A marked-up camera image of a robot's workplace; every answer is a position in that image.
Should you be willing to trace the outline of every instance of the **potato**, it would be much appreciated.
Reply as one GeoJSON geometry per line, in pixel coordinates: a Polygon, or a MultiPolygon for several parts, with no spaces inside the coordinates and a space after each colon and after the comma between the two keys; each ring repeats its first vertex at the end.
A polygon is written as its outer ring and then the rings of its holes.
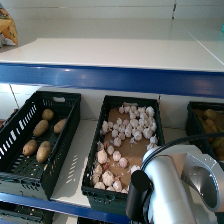
{"type": "Polygon", "coordinates": [[[53,117],[54,117],[54,112],[50,109],[45,109],[42,113],[43,120],[50,121],[53,119],[53,117]]]}
{"type": "Polygon", "coordinates": [[[30,156],[32,155],[37,149],[37,142],[32,139],[26,143],[23,147],[23,155],[30,156]]]}
{"type": "Polygon", "coordinates": [[[50,142],[48,141],[42,142],[37,151],[37,156],[36,156],[37,162],[39,163],[45,162],[48,156],[50,155],[50,152],[51,152],[50,142]]]}
{"type": "Polygon", "coordinates": [[[41,136],[45,131],[48,129],[48,121],[47,120],[41,120],[33,130],[33,135],[35,137],[41,136]]]}
{"type": "Polygon", "coordinates": [[[60,120],[55,126],[54,126],[54,133],[59,134],[64,127],[64,124],[66,122],[66,119],[60,120]]]}

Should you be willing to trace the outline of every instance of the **blue shelf edge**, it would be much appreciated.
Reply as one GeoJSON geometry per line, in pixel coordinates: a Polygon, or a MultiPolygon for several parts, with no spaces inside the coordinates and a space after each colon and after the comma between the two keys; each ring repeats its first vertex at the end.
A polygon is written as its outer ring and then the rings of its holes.
{"type": "Polygon", "coordinates": [[[47,211],[53,211],[68,215],[75,215],[103,222],[128,224],[130,221],[126,216],[116,215],[112,213],[104,213],[101,211],[93,210],[91,208],[56,202],[52,200],[44,201],[36,198],[0,193],[0,201],[39,208],[47,211]]]}
{"type": "Polygon", "coordinates": [[[224,98],[224,72],[0,63],[0,83],[224,98]]]}

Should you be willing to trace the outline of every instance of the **crate handle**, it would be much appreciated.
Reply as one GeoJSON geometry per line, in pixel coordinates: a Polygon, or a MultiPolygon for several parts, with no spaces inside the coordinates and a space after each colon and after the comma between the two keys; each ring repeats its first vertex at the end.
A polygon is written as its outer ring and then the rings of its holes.
{"type": "Polygon", "coordinates": [[[59,103],[64,103],[65,98],[64,97],[53,97],[53,101],[59,102],[59,103]]]}

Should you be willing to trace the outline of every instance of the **black plastic crate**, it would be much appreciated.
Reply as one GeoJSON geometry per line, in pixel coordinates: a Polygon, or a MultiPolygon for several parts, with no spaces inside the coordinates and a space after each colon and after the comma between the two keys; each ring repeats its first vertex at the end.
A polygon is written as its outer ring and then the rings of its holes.
{"type": "Polygon", "coordinates": [[[54,212],[0,202],[0,217],[16,224],[51,224],[54,212]]]}
{"type": "Polygon", "coordinates": [[[95,131],[91,151],[88,156],[88,162],[85,168],[83,180],[82,180],[82,193],[88,197],[89,203],[92,209],[114,213],[119,215],[125,214],[125,206],[127,201],[127,194],[119,192],[106,191],[101,189],[95,189],[90,187],[90,177],[92,175],[95,154],[97,152],[97,142],[100,139],[100,129],[103,121],[108,121],[110,109],[120,107],[124,102],[126,103],[137,103],[139,107],[151,106],[155,110],[155,120],[157,124],[156,136],[158,137],[158,145],[162,146],[165,144],[162,125],[160,120],[159,105],[157,100],[142,99],[142,98],[131,98],[131,97],[118,97],[118,96],[105,96],[103,105],[101,107],[100,117],[98,120],[97,128],[95,131]]]}
{"type": "Polygon", "coordinates": [[[0,192],[48,200],[54,190],[61,167],[80,121],[80,94],[36,92],[0,130],[0,192]],[[36,161],[36,153],[26,157],[23,146],[33,139],[33,129],[42,119],[44,109],[54,111],[48,130],[35,138],[39,146],[51,143],[51,153],[44,163],[36,161]],[[54,125],[66,118],[60,134],[54,125]]]}

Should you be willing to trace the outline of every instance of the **garlic bulb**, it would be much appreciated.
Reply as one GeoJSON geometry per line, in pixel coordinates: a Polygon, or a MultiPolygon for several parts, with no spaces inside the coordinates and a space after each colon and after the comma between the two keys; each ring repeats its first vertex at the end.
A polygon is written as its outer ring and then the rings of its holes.
{"type": "Polygon", "coordinates": [[[131,120],[136,118],[136,114],[131,111],[130,111],[129,115],[130,115],[131,120]]]}
{"type": "Polygon", "coordinates": [[[129,124],[129,120],[128,119],[125,119],[124,121],[123,121],[123,125],[124,126],[127,126],[129,124]]]}
{"type": "Polygon", "coordinates": [[[105,185],[103,184],[103,182],[97,182],[94,188],[105,190],[105,185]]]}
{"type": "Polygon", "coordinates": [[[123,105],[121,107],[119,107],[119,112],[120,112],[120,114],[124,113],[124,106],[123,105]]]}
{"type": "Polygon", "coordinates": [[[118,128],[118,131],[124,133],[124,131],[125,131],[125,126],[124,126],[124,125],[121,125],[121,126],[118,128]]]}
{"type": "Polygon", "coordinates": [[[121,146],[121,139],[119,137],[114,139],[114,145],[117,146],[117,147],[121,146]]]}
{"type": "Polygon", "coordinates": [[[114,182],[113,187],[114,187],[116,192],[121,192],[122,191],[121,182],[119,180],[114,182]]]}
{"type": "Polygon", "coordinates": [[[152,131],[152,132],[155,132],[156,129],[157,129],[156,122],[152,122],[152,123],[151,123],[151,131],[152,131]]]}
{"type": "Polygon", "coordinates": [[[154,144],[158,144],[158,139],[156,138],[156,135],[150,138],[150,142],[154,144]]]}
{"type": "Polygon", "coordinates": [[[152,107],[147,107],[147,108],[146,108],[146,114],[147,114],[148,116],[150,116],[150,117],[153,117],[154,114],[155,114],[155,111],[154,111],[154,109],[153,109],[152,107]]]}
{"type": "Polygon", "coordinates": [[[119,161],[119,160],[121,159],[121,154],[120,154],[120,152],[115,151],[115,152],[113,153],[113,159],[114,159],[115,162],[119,161]]]}
{"type": "Polygon", "coordinates": [[[97,165],[96,168],[93,170],[93,175],[101,176],[103,173],[103,169],[100,165],[97,165]]]}
{"type": "Polygon", "coordinates": [[[114,153],[114,147],[112,145],[108,146],[107,153],[111,156],[114,153]]]}
{"type": "Polygon", "coordinates": [[[113,123],[111,121],[109,121],[107,124],[108,124],[109,130],[111,131],[113,128],[113,123]]]}
{"type": "Polygon", "coordinates": [[[108,187],[107,190],[108,191],[115,191],[115,189],[112,186],[108,187]]]}
{"type": "Polygon", "coordinates": [[[138,120],[137,119],[132,119],[130,120],[130,124],[132,125],[133,128],[138,127],[138,120]]]}
{"type": "Polygon", "coordinates": [[[102,125],[102,131],[103,133],[107,133],[108,131],[108,123],[106,121],[103,121],[103,125],[102,125]]]}
{"type": "Polygon", "coordinates": [[[97,160],[100,164],[107,162],[107,153],[104,149],[97,153],[97,160]]]}
{"type": "Polygon", "coordinates": [[[140,117],[141,119],[148,119],[148,116],[147,116],[146,113],[140,113],[139,117],[140,117]]]}
{"type": "Polygon", "coordinates": [[[113,129],[114,129],[114,130],[118,130],[118,128],[119,128],[119,124],[114,124],[114,125],[113,125],[113,129]]]}
{"type": "Polygon", "coordinates": [[[150,130],[150,128],[145,128],[143,130],[143,135],[146,139],[150,139],[152,137],[152,131],[150,130]]]}
{"type": "Polygon", "coordinates": [[[103,150],[104,149],[104,145],[103,145],[103,143],[101,143],[101,142],[97,142],[97,150],[98,151],[100,151],[100,150],[103,150]]]}
{"type": "Polygon", "coordinates": [[[134,113],[135,113],[136,117],[139,118],[140,113],[137,110],[135,110],[134,113]]]}
{"type": "Polygon", "coordinates": [[[124,107],[124,112],[125,112],[126,114],[128,114],[129,111],[130,111],[130,106],[124,107]]]}
{"type": "Polygon", "coordinates": [[[111,133],[113,138],[116,138],[118,136],[118,130],[114,129],[111,133]]]}
{"type": "Polygon", "coordinates": [[[132,128],[126,128],[124,133],[127,138],[131,137],[132,128]]]}
{"type": "Polygon", "coordinates": [[[124,157],[122,157],[119,160],[119,165],[120,167],[125,168],[128,165],[128,161],[124,157]]]}
{"type": "Polygon", "coordinates": [[[145,107],[139,107],[138,112],[139,113],[145,113],[145,107]]]}
{"type": "Polygon", "coordinates": [[[137,130],[140,131],[140,132],[142,133],[143,130],[144,130],[143,125],[140,124],[140,125],[137,127],[137,130]]]}
{"type": "Polygon", "coordinates": [[[120,132],[120,133],[118,134],[118,137],[119,137],[122,141],[124,141],[124,140],[125,140],[125,133],[120,132]]]}
{"type": "Polygon", "coordinates": [[[132,112],[134,112],[135,110],[137,110],[137,107],[136,107],[136,106],[131,106],[130,110],[131,110],[132,112]]]}
{"type": "Polygon", "coordinates": [[[127,192],[125,189],[123,189],[123,190],[121,191],[121,193],[123,193],[123,194],[127,194],[128,192],[127,192]]]}
{"type": "Polygon", "coordinates": [[[131,174],[134,173],[136,170],[140,170],[140,167],[134,165],[134,166],[131,168],[131,174]]]}
{"type": "Polygon", "coordinates": [[[114,182],[114,175],[108,170],[102,175],[103,183],[106,186],[111,186],[114,182]]]}
{"type": "Polygon", "coordinates": [[[138,130],[136,129],[136,128],[133,128],[132,130],[131,130],[131,134],[133,135],[133,136],[135,136],[135,133],[137,132],[138,130]]]}
{"type": "Polygon", "coordinates": [[[118,125],[122,125],[122,123],[123,123],[122,120],[121,120],[120,118],[118,118],[118,119],[117,119],[117,124],[118,124],[118,125]]]}

